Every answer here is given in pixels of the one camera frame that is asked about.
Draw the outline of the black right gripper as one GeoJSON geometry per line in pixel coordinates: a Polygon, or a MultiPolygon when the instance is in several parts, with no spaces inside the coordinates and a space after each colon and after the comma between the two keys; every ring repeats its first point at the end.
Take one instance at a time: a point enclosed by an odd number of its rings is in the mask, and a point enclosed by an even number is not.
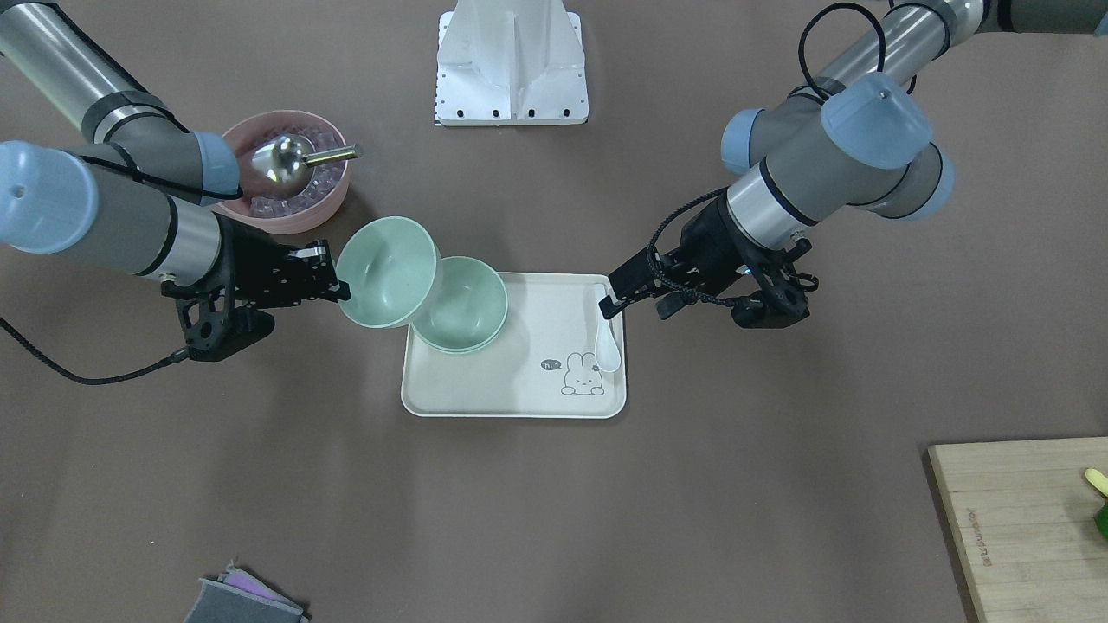
{"type": "Polygon", "coordinates": [[[209,274],[209,312],[225,315],[244,306],[274,309],[304,302],[350,300],[350,287],[339,280],[332,249],[325,238],[294,246],[226,215],[218,215],[216,221],[220,248],[209,274]]]}

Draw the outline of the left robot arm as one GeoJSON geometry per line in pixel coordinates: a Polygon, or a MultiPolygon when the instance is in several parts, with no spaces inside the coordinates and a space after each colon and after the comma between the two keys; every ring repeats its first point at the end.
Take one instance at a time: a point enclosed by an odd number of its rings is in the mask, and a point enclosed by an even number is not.
{"type": "Polygon", "coordinates": [[[989,32],[1105,35],[1104,1],[893,1],[862,35],[776,109],[747,109],[721,137],[728,188],[690,202],[698,214],[680,243],[658,241],[612,272],[599,299],[613,319],[656,299],[657,314],[705,302],[743,328],[784,328],[808,316],[818,279],[796,270],[807,229],[837,210],[894,221],[929,216],[952,193],[955,170],[934,145],[929,119],[910,95],[931,61],[989,32]]]}

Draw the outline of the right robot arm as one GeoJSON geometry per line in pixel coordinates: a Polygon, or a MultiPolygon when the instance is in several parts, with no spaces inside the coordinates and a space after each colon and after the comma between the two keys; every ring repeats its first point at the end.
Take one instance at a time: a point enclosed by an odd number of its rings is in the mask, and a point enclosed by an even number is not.
{"type": "Polygon", "coordinates": [[[283,245],[213,210],[244,195],[224,137],[183,126],[58,4],[4,1],[3,57],[86,141],[3,142],[3,244],[158,280],[187,330],[350,298],[324,241],[283,245]]]}

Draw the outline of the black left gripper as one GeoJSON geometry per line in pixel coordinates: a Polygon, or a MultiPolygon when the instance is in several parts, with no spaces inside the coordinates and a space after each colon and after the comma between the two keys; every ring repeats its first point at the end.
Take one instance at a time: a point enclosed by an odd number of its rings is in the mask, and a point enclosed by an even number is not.
{"type": "Polygon", "coordinates": [[[697,302],[732,309],[739,297],[758,288],[740,259],[740,237],[747,238],[731,217],[725,195],[704,195],[676,210],[661,222],[646,247],[609,274],[612,295],[605,294],[598,300],[602,318],[614,319],[630,304],[647,297],[660,300],[657,312],[661,319],[697,302]],[[661,232],[698,205],[704,208],[684,225],[680,244],[661,253],[661,232]]]}

